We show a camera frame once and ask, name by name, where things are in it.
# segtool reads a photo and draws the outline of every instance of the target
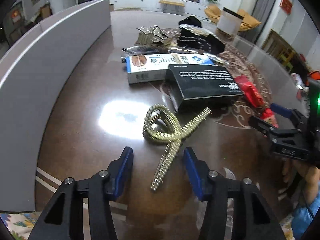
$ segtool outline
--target glossy brown tabletop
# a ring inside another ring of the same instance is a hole
[[[173,108],[163,82],[129,86],[120,60],[121,49],[134,44],[136,27],[154,24],[161,28],[178,27],[178,21],[183,18],[157,12],[112,12],[112,27],[88,50],[70,76],[44,133],[38,167],[60,181],[66,177],[89,178],[119,158],[125,146],[132,147],[131,180],[119,199],[126,206],[112,208],[114,214],[124,217],[119,220],[114,217],[119,239],[197,238],[200,204],[182,164],[181,152],[187,146],[210,169],[225,175],[226,167],[237,179],[249,177],[258,182],[262,195],[279,219],[286,211],[287,205],[277,200],[277,190],[284,186],[281,161],[263,153],[257,133],[247,124],[252,110],[243,101],[215,110],[184,141],[164,183],[156,192],[150,189],[165,145],[154,145],[143,138],[143,120],[153,104]],[[178,115],[178,119],[184,125],[195,115]],[[51,191],[36,184],[38,210],[42,210],[51,196]],[[88,229],[87,218],[84,220]]]

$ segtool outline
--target red packet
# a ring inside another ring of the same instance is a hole
[[[262,107],[264,102],[255,85],[245,75],[235,78],[236,83],[244,92],[244,98],[255,108]]]
[[[275,114],[271,111],[270,108],[267,108],[266,110],[264,110],[264,112],[262,113],[262,115],[260,116],[260,118],[270,124],[272,124],[274,127],[278,128],[278,123],[275,117]]]

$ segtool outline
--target curtain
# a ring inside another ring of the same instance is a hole
[[[270,12],[273,8],[275,1],[276,0],[257,0],[252,16],[256,18],[258,21],[260,21],[261,24],[252,30],[242,33],[240,36],[252,43],[256,43],[260,36],[260,33],[263,30],[263,27],[268,21]]]

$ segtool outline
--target metal screw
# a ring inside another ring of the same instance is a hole
[[[73,182],[73,179],[72,178],[66,178],[65,180],[64,180],[64,183],[65,184],[71,184]]]
[[[244,182],[245,184],[247,184],[247,185],[250,185],[250,184],[252,183],[252,180],[249,179],[249,178],[244,178],[244,179],[243,179],[243,182]]]
[[[103,170],[103,171],[100,171],[99,172],[99,176],[100,177],[105,177],[105,176],[107,176],[108,175],[108,172],[106,171],[106,170]]]
[[[215,178],[218,176],[218,173],[216,171],[209,171],[209,176],[212,177],[212,178]]]

